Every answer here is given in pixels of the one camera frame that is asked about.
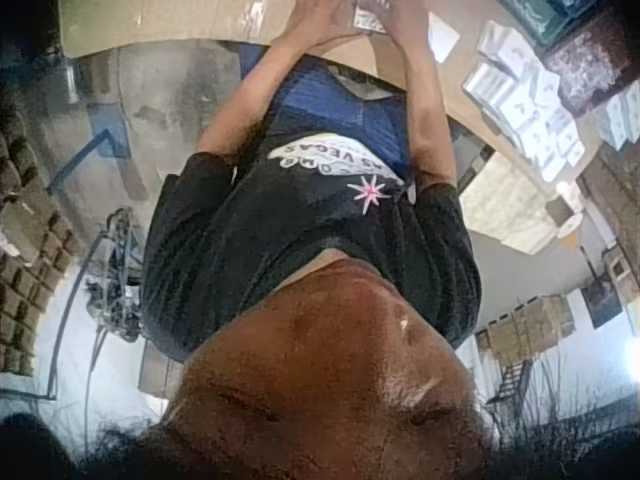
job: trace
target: black hair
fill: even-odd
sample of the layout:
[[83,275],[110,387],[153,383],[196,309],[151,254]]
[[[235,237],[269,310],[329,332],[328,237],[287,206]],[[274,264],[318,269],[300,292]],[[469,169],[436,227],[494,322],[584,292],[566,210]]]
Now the black hair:
[[[544,427],[514,429],[486,452],[486,464],[473,478],[631,479],[640,472],[640,425],[608,432],[588,441],[576,436],[584,422],[557,421]],[[230,478],[224,472],[196,470],[152,451],[141,433],[105,431],[85,458],[72,461],[60,441],[33,415],[18,414],[0,423],[3,478],[185,479]],[[266,478],[256,474],[254,478]]]

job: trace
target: hand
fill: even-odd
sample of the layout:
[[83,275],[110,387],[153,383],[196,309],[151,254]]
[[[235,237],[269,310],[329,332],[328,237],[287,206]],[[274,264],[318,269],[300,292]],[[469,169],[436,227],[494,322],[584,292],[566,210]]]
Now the hand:
[[338,38],[359,35],[353,26],[354,0],[296,0],[283,39],[307,51]]
[[429,11],[424,0],[363,0],[405,54],[429,50]]

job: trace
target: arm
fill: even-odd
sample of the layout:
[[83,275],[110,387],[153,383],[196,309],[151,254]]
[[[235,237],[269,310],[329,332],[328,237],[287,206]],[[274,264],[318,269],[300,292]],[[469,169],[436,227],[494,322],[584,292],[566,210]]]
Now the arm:
[[423,0],[395,0],[390,8],[370,0],[368,8],[383,23],[402,52],[408,96],[409,153],[418,191],[457,184],[451,132],[436,61],[428,43],[429,12]]
[[309,49],[353,35],[350,0],[298,0],[284,34],[232,93],[198,142],[198,151],[233,159],[262,123],[273,96]]
[[234,158],[262,122],[278,87],[303,54],[293,37],[276,40],[211,121],[198,142],[198,151]]

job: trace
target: blue jeans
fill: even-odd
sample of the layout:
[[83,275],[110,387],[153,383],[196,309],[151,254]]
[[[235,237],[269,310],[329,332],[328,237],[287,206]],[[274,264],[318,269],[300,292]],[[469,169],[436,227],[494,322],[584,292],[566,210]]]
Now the blue jeans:
[[[243,44],[239,49],[244,78],[256,66],[266,47]],[[286,113],[295,111],[305,123],[358,140],[401,178],[409,173],[407,100],[404,94],[382,100],[362,100],[344,88],[319,58],[305,56],[286,78],[269,108],[270,131],[291,129]]]

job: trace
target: table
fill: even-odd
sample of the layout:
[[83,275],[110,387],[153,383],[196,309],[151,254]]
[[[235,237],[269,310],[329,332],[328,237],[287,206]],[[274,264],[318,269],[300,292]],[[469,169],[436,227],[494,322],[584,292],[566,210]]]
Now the table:
[[[60,0],[61,39],[69,57],[80,57],[131,43],[210,38],[268,45],[284,29],[295,0]],[[462,84],[481,60],[476,51],[489,19],[526,31],[497,0],[425,0],[428,7],[461,34],[449,59],[439,66],[447,113],[513,162],[545,196],[555,185],[545,183],[511,143],[493,131]],[[404,88],[401,57],[386,36],[337,42],[312,54],[342,63]],[[567,166],[557,181],[573,181],[597,153],[601,140],[593,115],[578,119],[586,154]]]

